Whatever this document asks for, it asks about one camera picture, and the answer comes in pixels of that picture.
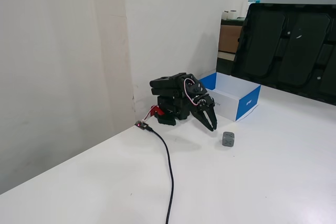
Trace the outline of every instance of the white tabletop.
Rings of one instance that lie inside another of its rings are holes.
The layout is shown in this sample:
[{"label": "white tabletop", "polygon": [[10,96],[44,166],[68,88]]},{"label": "white tabletop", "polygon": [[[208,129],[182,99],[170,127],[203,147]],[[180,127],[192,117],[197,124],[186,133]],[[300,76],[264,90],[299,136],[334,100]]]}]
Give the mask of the white tabletop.
[{"label": "white tabletop", "polygon": [[[192,116],[149,124],[171,153],[170,224],[336,223],[336,106],[264,88],[216,132]],[[0,223],[164,223],[170,186],[162,142],[132,127],[0,195]]]}]

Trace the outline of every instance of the white box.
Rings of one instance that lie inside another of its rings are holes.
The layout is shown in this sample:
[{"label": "white box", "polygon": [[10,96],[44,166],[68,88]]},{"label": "white box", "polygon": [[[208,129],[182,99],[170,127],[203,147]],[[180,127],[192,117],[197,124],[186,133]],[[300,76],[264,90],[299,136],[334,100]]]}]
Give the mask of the white box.
[{"label": "white box", "polygon": [[215,112],[232,121],[237,121],[258,103],[260,85],[213,73],[200,80],[215,100]]}]

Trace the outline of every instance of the black tray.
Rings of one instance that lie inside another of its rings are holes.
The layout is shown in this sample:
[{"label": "black tray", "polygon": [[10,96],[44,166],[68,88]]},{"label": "black tray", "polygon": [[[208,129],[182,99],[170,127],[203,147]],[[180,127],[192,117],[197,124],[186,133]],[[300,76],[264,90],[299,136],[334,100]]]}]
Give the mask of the black tray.
[{"label": "black tray", "polygon": [[336,6],[251,4],[232,76],[336,104]]}]

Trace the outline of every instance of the black robotic arm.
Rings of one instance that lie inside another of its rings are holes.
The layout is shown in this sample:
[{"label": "black robotic arm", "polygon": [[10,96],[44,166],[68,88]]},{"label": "black robotic arm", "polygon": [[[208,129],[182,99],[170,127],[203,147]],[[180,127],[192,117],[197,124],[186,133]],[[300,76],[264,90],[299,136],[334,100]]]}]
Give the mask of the black robotic arm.
[{"label": "black robotic arm", "polygon": [[214,99],[192,74],[179,73],[161,77],[151,81],[150,86],[152,94],[158,95],[157,105],[164,112],[163,115],[155,113],[159,123],[175,125],[175,117],[183,120],[191,112],[210,131],[217,128]]}]

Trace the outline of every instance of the small gray block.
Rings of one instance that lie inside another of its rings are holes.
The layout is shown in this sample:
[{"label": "small gray block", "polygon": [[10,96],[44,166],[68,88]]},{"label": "small gray block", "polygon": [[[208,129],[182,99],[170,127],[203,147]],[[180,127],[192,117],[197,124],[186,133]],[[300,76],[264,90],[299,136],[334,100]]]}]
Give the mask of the small gray block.
[{"label": "small gray block", "polygon": [[232,147],[235,143],[235,133],[233,132],[224,132],[222,145],[227,147]]}]

